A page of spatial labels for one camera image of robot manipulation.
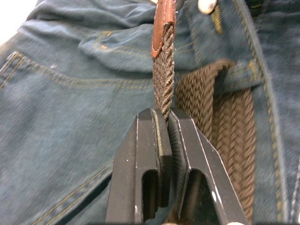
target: jeans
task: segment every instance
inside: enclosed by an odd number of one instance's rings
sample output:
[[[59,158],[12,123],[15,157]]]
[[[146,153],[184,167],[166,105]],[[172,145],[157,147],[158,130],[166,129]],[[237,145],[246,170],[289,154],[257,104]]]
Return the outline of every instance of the jeans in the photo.
[[[244,0],[219,4],[222,34],[196,0],[178,12],[176,81],[218,59],[237,62],[217,78],[215,94],[253,90],[254,222],[296,221],[300,78],[291,67],[299,66],[299,29],[285,20],[292,35],[279,34],[274,20],[299,17],[289,11],[299,3],[274,0],[256,24]],[[290,14],[278,16],[285,4]],[[105,221],[114,155],[135,115],[153,107],[154,13],[150,0],[39,0],[1,46],[0,224]],[[149,224],[161,224],[168,209]]]

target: brown braided belt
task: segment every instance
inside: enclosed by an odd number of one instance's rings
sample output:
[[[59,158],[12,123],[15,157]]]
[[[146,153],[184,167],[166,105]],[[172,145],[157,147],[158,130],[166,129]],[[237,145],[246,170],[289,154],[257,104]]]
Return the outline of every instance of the brown braided belt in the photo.
[[[174,89],[174,0],[157,3],[152,40],[155,108],[168,124]],[[234,66],[219,60],[187,73],[179,81],[176,106],[187,112],[218,150],[249,223],[252,222],[255,189],[255,120],[251,89],[214,96],[217,75]],[[173,211],[166,222],[178,221]]]

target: metal rivet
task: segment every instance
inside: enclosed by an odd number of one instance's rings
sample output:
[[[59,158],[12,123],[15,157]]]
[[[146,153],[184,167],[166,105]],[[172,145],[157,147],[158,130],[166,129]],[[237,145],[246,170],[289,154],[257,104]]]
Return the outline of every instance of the metal rivet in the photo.
[[[217,0],[198,0],[198,9],[203,14],[211,13],[216,7]]]

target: metal button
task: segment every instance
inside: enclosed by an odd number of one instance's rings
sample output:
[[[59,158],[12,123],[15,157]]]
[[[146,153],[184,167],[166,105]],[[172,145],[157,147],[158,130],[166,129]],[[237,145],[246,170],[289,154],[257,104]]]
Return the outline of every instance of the metal button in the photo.
[[[216,7],[217,0],[198,0],[198,9],[203,14],[211,13]]]

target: brown leather tab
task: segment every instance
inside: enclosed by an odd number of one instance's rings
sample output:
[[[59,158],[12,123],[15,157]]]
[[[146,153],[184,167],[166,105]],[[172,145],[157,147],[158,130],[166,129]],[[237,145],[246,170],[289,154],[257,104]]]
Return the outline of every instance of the brown leather tab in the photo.
[[[157,58],[161,52],[166,28],[172,24],[175,30],[175,23],[175,0],[158,0],[152,37],[151,54],[153,58]]]

